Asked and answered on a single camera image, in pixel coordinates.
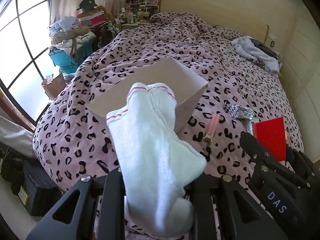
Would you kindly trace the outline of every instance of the teal box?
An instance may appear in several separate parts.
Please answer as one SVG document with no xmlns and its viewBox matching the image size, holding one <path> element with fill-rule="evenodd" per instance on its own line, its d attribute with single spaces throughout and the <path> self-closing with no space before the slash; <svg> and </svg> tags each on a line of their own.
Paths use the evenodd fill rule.
<svg viewBox="0 0 320 240">
<path fill-rule="evenodd" d="M 92 42 L 94 39 L 86 42 L 82 45 L 77 53 L 79 56 L 79 60 L 73 57 L 70 57 L 67 53 L 65 53 L 61 49 L 57 49 L 53 52 L 49 53 L 50 58 L 52 59 L 53 63 L 57 66 L 60 66 L 62 73 L 70 74 L 76 72 L 77 68 L 84 62 L 84 60 L 89 57 L 92 53 Z"/>
</svg>

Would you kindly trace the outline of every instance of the red card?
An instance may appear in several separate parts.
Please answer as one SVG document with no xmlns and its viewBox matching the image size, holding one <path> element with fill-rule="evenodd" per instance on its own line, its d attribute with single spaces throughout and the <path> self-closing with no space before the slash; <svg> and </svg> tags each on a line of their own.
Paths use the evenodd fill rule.
<svg viewBox="0 0 320 240">
<path fill-rule="evenodd" d="M 278 162 L 286 160 L 283 117 L 252 125 L 255 138 L 267 148 Z"/>
</svg>

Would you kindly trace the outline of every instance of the pile of clothes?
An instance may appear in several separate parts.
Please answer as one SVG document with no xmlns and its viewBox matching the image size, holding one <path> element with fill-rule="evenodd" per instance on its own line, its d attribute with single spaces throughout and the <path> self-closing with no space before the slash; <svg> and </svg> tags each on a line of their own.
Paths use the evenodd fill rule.
<svg viewBox="0 0 320 240">
<path fill-rule="evenodd" d="M 260 46 L 257 40 L 252 39 L 250 36 L 243 36 L 234 39 L 231 42 L 235 47 L 236 53 L 241 57 L 244 57 L 257 66 L 263 68 L 274 77 L 278 77 L 279 74 L 279 61 L 276 53 L 268 49 L 266 46 Z"/>
<path fill-rule="evenodd" d="M 81 25 L 80 21 L 73 16 L 63 17 L 49 26 L 49 36 L 50 50 L 56 47 L 69 56 L 72 56 L 84 43 L 95 38 L 90 28 Z"/>
</svg>

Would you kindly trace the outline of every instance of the pink blanket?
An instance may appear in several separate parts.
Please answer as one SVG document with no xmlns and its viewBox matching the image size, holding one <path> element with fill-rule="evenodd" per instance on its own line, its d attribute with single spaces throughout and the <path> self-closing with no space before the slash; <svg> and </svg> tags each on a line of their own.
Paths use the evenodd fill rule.
<svg viewBox="0 0 320 240">
<path fill-rule="evenodd" d="M 160 13 L 153 24 L 122 31 L 92 54 L 39 120 L 34 151 L 51 178 L 68 190 L 82 174 L 103 176 L 118 166 L 105 120 L 86 105 L 127 75 L 174 57 L 209 81 L 188 124 L 179 133 L 205 156 L 206 173 L 230 174 L 247 188 L 253 172 L 239 146 L 244 124 L 225 113 L 224 104 L 249 106 L 261 120 L 283 116 L 290 146 L 303 151 L 301 135 L 278 79 L 235 53 L 231 29 L 206 24 L 193 14 Z M 221 114 L 213 143 L 202 142 L 212 115 Z"/>
</svg>

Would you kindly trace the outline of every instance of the headboard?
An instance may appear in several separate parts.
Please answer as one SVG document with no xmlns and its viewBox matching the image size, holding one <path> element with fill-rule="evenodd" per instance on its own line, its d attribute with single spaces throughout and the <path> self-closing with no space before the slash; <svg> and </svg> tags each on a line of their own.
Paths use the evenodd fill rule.
<svg viewBox="0 0 320 240">
<path fill-rule="evenodd" d="M 269 26 L 250 14 L 212 0 L 160 0 L 160 12 L 189 12 L 205 22 L 220 25 L 265 43 Z"/>
</svg>

